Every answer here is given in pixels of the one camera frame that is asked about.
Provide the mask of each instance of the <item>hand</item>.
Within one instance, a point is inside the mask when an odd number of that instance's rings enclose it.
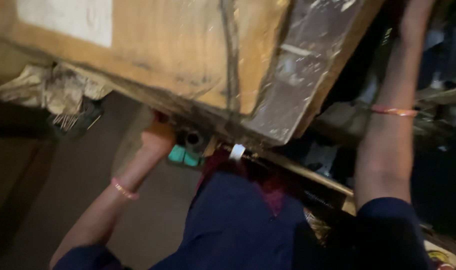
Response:
[[[175,132],[167,123],[160,123],[155,117],[149,128],[141,133],[142,150],[166,156],[175,145]]]

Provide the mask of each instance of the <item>dark stain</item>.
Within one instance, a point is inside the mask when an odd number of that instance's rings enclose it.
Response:
[[[208,88],[208,89],[203,89],[203,90],[201,90],[201,91],[198,91],[198,92],[196,92],[194,95],[192,95],[191,99],[196,100],[196,99],[198,99],[199,97],[201,97],[201,96],[207,94],[208,92],[210,92],[212,89],[213,89],[213,88]]]
[[[226,87],[224,88],[221,92],[220,92],[221,95],[223,95],[224,97],[228,98],[229,96],[229,89]]]
[[[140,67],[140,68],[142,68],[142,69],[151,70],[151,67],[150,67],[148,64],[146,64],[146,63],[132,62],[132,64],[133,64],[134,66]]]

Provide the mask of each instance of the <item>dark floor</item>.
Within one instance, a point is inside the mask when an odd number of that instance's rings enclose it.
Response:
[[[107,97],[105,114],[77,141],[58,145],[48,179],[33,202],[0,270],[46,269],[65,233],[109,184],[113,157],[139,104]],[[122,262],[144,270],[174,252],[200,172],[165,162],[147,177],[108,247]]]

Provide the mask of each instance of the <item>red cloth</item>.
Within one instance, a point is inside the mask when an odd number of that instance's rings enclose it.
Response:
[[[245,159],[235,162],[228,157],[228,151],[217,150],[206,159],[200,181],[196,187],[197,192],[203,184],[209,181],[214,173],[218,171],[230,172],[253,182],[259,188],[261,196],[273,216],[278,216],[283,207],[283,197],[286,190],[286,185],[279,177],[279,173],[274,169],[266,169]]]

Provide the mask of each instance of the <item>white label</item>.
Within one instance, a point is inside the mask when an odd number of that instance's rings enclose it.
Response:
[[[111,47],[112,0],[16,0],[24,23]]]
[[[234,145],[233,149],[231,149],[229,159],[236,160],[236,161],[241,160],[241,157],[243,156],[243,153],[245,152],[245,150],[246,150],[246,148],[241,144]]]

